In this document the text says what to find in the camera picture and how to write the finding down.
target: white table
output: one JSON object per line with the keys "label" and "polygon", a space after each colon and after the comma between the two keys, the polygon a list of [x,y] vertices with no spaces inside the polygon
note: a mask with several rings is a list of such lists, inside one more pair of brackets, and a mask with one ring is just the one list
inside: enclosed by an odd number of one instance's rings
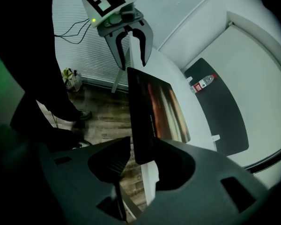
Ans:
{"label": "white table", "polygon": [[[216,150],[207,119],[190,85],[176,64],[156,49],[152,50],[149,61],[143,67],[138,39],[130,36],[131,67],[157,77],[172,86],[186,121],[191,140],[188,144]],[[154,161],[141,165],[147,204],[155,197],[158,169]]]}

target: water bottle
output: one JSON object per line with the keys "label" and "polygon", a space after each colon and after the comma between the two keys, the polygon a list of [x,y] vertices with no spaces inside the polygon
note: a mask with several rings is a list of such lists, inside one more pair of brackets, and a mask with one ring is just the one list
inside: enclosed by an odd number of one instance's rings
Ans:
{"label": "water bottle", "polygon": [[191,86],[191,90],[193,93],[197,93],[201,91],[203,88],[212,83],[212,81],[216,78],[216,74],[208,75],[197,82],[195,85]]}

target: person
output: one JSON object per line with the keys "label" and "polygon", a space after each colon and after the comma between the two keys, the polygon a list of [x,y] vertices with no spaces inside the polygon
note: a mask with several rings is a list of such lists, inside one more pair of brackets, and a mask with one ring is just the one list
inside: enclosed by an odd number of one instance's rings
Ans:
{"label": "person", "polygon": [[73,132],[53,128],[36,100],[56,117],[86,120],[68,98],[55,56],[52,0],[0,0],[0,59],[25,90],[11,127],[48,145],[49,150],[81,147]]}

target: wooden floor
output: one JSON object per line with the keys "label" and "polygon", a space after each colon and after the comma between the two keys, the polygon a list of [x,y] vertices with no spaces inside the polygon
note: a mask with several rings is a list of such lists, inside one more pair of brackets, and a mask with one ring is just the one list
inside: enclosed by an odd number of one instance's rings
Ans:
{"label": "wooden floor", "polygon": [[[79,92],[69,93],[69,98],[77,109],[91,111],[93,118],[84,123],[75,123],[55,117],[59,128],[72,130],[93,145],[115,138],[132,137],[126,93],[116,92],[112,94],[109,89],[84,84]],[[55,127],[52,114],[44,105],[39,104],[39,106],[52,126]],[[144,211],[147,204],[141,166],[135,162],[133,144],[131,144],[131,157],[122,173],[120,184],[132,201]],[[127,221],[133,221],[130,214],[126,213]]]}

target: black mat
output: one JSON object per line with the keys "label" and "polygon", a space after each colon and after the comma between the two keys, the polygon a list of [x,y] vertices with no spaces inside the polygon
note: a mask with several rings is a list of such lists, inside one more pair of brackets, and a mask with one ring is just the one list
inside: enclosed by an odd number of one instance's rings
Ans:
{"label": "black mat", "polygon": [[[200,58],[185,71],[186,77],[192,77],[194,85],[203,77],[217,72]],[[206,116],[212,135],[220,135],[216,141],[217,151],[229,156],[249,148],[244,120],[228,87],[217,74],[217,78],[196,96]]]}

